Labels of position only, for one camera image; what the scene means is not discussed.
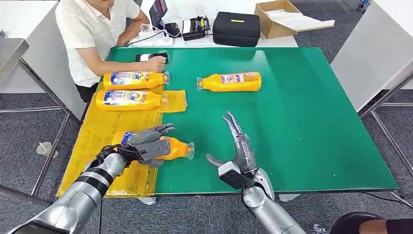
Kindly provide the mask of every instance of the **smartphone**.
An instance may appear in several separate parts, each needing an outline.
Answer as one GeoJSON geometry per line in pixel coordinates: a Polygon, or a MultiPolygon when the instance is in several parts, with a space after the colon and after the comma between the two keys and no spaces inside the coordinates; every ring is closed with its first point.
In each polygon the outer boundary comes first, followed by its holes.
{"type": "Polygon", "coordinates": [[[168,54],[166,52],[161,52],[161,53],[156,53],[156,54],[140,54],[136,55],[136,61],[137,62],[145,62],[148,61],[149,59],[155,57],[155,56],[162,56],[166,59],[165,64],[168,63],[168,54]]]}

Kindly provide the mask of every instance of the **bottle label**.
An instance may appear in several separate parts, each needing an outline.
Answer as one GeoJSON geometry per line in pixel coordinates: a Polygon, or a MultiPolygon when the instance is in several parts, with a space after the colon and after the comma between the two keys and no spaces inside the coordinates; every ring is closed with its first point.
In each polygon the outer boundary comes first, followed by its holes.
{"type": "Polygon", "coordinates": [[[120,141],[120,143],[122,145],[128,143],[129,139],[131,139],[135,135],[136,135],[135,132],[125,132],[125,134],[123,135],[122,140],[120,141]]]}
{"type": "Polygon", "coordinates": [[[229,74],[221,77],[222,84],[229,84],[235,82],[244,82],[243,74],[229,74]]]}
{"type": "Polygon", "coordinates": [[[133,84],[144,79],[149,81],[149,72],[114,72],[111,75],[111,84],[133,84]]]}
{"type": "Polygon", "coordinates": [[[108,90],[103,102],[105,105],[133,105],[143,104],[146,99],[145,91],[108,90]]]}
{"type": "Polygon", "coordinates": [[[236,83],[236,82],[246,82],[246,81],[257,81],[256,72],[249,73],[239,73],[239,74],[228,74],[221,76],[222,84],[236,83]]]}

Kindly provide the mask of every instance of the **man's arm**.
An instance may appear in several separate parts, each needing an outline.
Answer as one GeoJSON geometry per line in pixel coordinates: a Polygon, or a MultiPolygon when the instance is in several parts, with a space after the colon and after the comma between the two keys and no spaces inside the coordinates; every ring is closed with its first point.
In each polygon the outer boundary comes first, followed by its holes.
{"type": "Polygon", "coordinates": [[[130,71],[154,71],[162,72],[164,70],[166,59],[162,56],[156,56],[145,62],[111,62],[102,61],[96,47],[76,49],[79,55],[85,61],[90,70],[97,76],[103,76],[108,72],[130,72],[130,71]]]}
{"type": "Polygon", "coordinates": [[[132,24],[119,36],[116,46],[125,46],[128,41],[137,37],[141,31],[141,24],[149,24],[149,19],[143,11],[139,11],[139,15],[133,19],[132,24]]]}

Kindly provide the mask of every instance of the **bottle cap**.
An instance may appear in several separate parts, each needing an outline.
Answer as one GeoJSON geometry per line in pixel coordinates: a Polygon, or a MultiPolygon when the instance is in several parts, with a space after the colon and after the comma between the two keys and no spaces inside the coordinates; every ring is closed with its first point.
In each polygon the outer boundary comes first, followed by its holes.
{"type": "Polygon", "coordinates": [[[195,155],[195,143],[194,142],[188,143],[187,154],[185,155],[185,157],[187,157],[189,160],[192,160],[194,155],[195,155]]]}
{"type": "Polygon", "coordinates": [[[161,104],[162,106],[167,106],[169,104],[168,94],[161,95],[161,104]]]}
{"type": "Polygon", "coordinates": [[[201,78],[201,77],[198,77],[198,78],[196,79],[196,89],[197,89],[198,91],[204,89],[204,84],[203,84],[203,82],[202,82],[202,78],[201,78]]]}
{"type": "Polygon", "coordinates": [[[170,75],[169,72],[164,72],[163,73],[163,79],[164,79],[164,84],[169,85],[170,84],[170,75]]]}

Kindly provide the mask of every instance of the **white shirt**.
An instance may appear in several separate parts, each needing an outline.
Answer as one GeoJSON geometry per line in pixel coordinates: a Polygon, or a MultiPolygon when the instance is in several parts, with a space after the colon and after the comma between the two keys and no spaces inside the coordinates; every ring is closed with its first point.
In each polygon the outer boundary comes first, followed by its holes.
{"type": "Polygon", "coordinates": [[[125,31],[126,17],[134,19],[139,6],[133,0],[114,0],[106,18],[85,0],[61,0],[56,8],[56,22],[66,45],[69,69],[77,85],[91,87],[99,82],[76,49],[96,47],[102,60],[125,31]]]}

